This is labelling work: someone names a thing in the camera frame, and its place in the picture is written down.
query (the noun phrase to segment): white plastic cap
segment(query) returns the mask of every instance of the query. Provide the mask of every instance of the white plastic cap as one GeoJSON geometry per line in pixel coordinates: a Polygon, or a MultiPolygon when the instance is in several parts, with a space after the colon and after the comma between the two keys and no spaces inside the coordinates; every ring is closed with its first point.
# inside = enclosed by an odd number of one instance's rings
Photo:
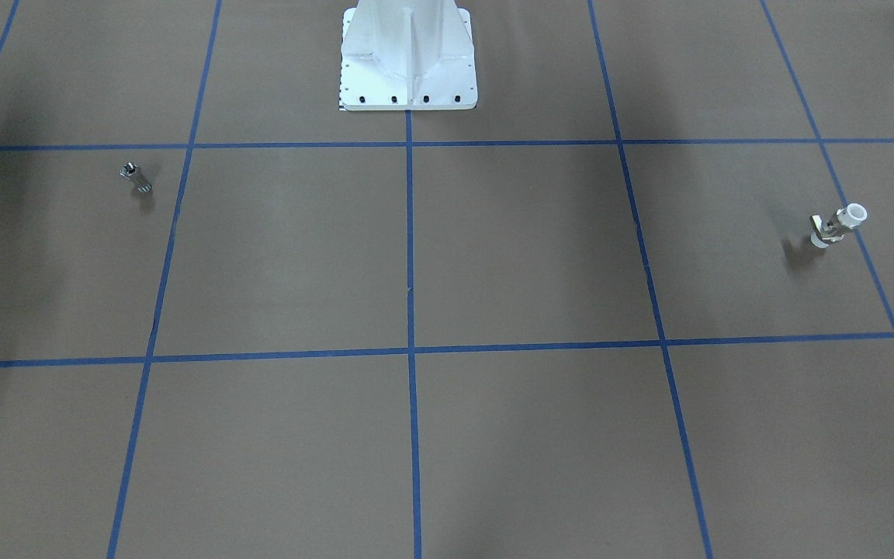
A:
{"type": "Polygon", "coordinates": [[[816,233],[810,234],[809,240],[813,241],[813,247],[816,247],[816,248],[830,247],[830,245],[823,243],[823,241],[821,241],[820,238],[816,236],[816,233]]]}
{"type": "Polygon", "coordinates": [[[837,212],[837,219],[840,220],[845,227],[857,227],[868,219],[868,211],[865,206],[860,204],[848,204],[844,211],[837,212]]]}

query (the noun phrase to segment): small metal object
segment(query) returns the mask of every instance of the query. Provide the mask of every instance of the small metal object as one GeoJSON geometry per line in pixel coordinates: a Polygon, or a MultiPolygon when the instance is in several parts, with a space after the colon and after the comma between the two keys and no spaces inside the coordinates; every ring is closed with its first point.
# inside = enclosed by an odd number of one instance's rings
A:
{"type": "Polygon", "coordinates": [[[813,216],[813,234],[810,240],[817,248],[826,248],[837,241],[844,240],[844,235],[858,229],[868,219],[868,211],[860,204],[848,204],[840,208],[824,220],[819,215],[813,216]]]}
{"type": "Polygon", "coordinates": [[[131,181],[133,186],[137,187],[138,192],[146,194],[154,188],[150,181],[147,180],[147,177],[143,176],[143,171],[140,170],[140,167],[134,163],[126,163],[120,170],[120,176],[131,181]]]}

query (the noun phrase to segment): metal screw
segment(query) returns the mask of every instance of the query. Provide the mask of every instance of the metal screw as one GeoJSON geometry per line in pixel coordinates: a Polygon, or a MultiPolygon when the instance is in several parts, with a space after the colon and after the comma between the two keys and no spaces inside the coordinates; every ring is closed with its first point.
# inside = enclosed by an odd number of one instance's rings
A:
{"type": "Polygon", "coordinates": [[[143,171],[140,170],[140,167],[132,162],[127,162],[123,166],[120,170],[120,176],[131,181],[133,186],[137,187],[138,192],[146,194],[154,188],[150,181],[147,180],[147,177],[143,176],[143,171]]]}

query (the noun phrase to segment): floor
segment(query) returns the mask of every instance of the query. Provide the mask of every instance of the floor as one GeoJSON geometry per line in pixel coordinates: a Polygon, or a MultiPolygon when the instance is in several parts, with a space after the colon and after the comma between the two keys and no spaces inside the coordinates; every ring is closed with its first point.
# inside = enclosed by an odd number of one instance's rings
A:
{"type": "Polygon", "coordinates": [[[894,558],[894,0],[351,4],[0,0],[0,558],[894,558]]]}

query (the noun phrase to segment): white plastic fitting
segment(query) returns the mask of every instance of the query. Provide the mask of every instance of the white plastic fitting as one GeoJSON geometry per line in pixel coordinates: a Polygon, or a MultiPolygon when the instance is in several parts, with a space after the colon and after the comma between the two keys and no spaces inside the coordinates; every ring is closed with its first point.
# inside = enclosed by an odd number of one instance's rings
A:
{"type": "Polygon", "coordinates": [[[813,216],[813,233],[809,240],[817,248],[830,247],[831,244],[842,240],[844,235],[851,233],[868,219],[868,211],[860,204],[848,204],[833,214],[830,220],[824,220],[820,216],[813,216]]]}
{"type": "Polygon", "coordinates": [[[868,211],[865,206],[860,204],[848,204],[844,211],[837,212],[837,219],[840,220],[845,227],[854,229],[868,219],[868,211]]]}
{"type": "Polygon", "coordinates": [[[344,13],[340,107],[474,109],[471,14],[454,0],[359,0],[344,13]]]}

